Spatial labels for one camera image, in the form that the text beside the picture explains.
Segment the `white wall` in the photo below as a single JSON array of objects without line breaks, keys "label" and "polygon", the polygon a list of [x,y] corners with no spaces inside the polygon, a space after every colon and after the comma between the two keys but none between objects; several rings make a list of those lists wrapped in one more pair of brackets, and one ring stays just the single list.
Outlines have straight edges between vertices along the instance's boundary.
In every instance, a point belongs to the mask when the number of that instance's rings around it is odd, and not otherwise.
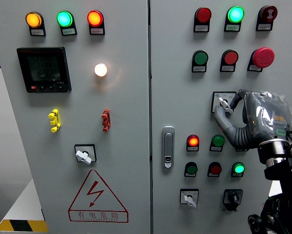
[{"label": "white wall", "polygon": [[28,161],[0,69],[0,221],[31,178]]}]

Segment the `electrical hazard triangle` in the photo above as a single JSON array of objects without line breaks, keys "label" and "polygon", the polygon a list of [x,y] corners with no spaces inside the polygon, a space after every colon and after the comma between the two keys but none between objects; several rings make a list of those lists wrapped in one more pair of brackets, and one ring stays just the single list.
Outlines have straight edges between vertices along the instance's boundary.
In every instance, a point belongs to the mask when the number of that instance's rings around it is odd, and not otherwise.
[{"label": "electrical hazard triangle", "polygon": [[128,223],[128,212],[104,179],[91,170],[69,210],[70,221]]}]

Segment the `yellow black hazard stripe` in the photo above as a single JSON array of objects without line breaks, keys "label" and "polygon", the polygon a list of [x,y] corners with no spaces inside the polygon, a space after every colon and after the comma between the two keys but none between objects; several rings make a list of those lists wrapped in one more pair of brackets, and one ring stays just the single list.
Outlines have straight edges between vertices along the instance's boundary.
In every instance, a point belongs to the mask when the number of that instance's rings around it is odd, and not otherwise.
[{"label": "yellow black hazard stripe", "polygon": [[0,223],[0,231],[47,233],[48,228],[44,220],[4,219]]}]

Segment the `lightning bolt symbol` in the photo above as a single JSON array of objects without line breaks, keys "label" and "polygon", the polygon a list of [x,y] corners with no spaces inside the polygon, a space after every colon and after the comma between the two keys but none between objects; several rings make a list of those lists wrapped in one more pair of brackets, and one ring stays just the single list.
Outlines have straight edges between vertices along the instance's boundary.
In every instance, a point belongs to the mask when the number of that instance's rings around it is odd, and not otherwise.
[{"label": "lightning bolt symbol", "polygon": [[94,188],[96,187],[97,184],[98,184],[98,181],[95,181],[94,184],[92,185],[91,189],[86,194],[86,195],[92,195],[92,194],[98,194],[99,193],[98,196],[96,197],[96,199],[89,204],[90,207],[95,205],[94,202],[99,198],[100,195],[102,195],[102,193],[104,191],[104,190],[100,190],[100,191],[93,192],[93,190],[94,190]]}]

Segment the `gray metal panel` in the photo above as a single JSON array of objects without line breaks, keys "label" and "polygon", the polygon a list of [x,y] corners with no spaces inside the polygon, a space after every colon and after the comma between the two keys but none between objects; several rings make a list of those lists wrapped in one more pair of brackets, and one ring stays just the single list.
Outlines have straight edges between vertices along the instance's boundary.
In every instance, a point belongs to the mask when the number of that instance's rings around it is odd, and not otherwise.
[{"label": "gray metal panel", "polygon": [[[271,32],[256,32],[257,14],[264,5],[278,9]],[[238,33],[224,33],[228,9],[241,5],[245,17]],[[209,33],[193,33],[194,13],[199,7],[212,11]],[[274,63],[262,73],[247,72],[252,52],[260,47],[275,52]],[[239,60],[234,73],[220,73],[222,53],[237,51]],[[207,72],[192,73],[192,55],[204,50],[209,55]],[[211,138],[221,134],[210,113],[213,91],[268,90],[284,94],[292,105],[292,1],[187,0],[151,1],[151,73],[152,73],[152,147],[153,147],[153,220],[155,234],[250,233],[247,218],[260,214],[271,182],[264,177],[257,151],[236,152],[226,140],[223,151],[210,152]],[[230,119],[243,127],[242,104]],[[161,166],[161,131],[175,128],[174,167]],[[200,138],[199,152],[186,152],[186,139]],[[197,163],[196,178],[184,177],[187,162]],[[207,177],[208,166],[222,165],[219,178]],[[244,177],[231,178],[232,164],[245,164]],[[197,209],[179,204],[180,189],[198,188]],[[225,189],[244,191],[237,212],[222,204]]]},{"label": "gray metal panel", "polygon": [[[105,36],[90,36],[87,13],[100,10]],[[59,11],[70,11],[77,36],[61,36]],[[25,23],[37,11],[46,37],[32,37]],[[32,176],[50,233],[149,233],[149,106],[147,1],[0,0],[0,63]],[[64,46],[69,94],[28,94],[16,49]],[[108,73],[97,78],[94,66]],[[51,133],[57,108],[62,127]],[[101,115],[110,110],[111,129]],[[97,162],[77,163],[75,144],[96,146]],[[105,180],[129,213],[128,223],[71,222],[68,209],[90,170]],[[109,204],[104,194],[97,200]]]}]

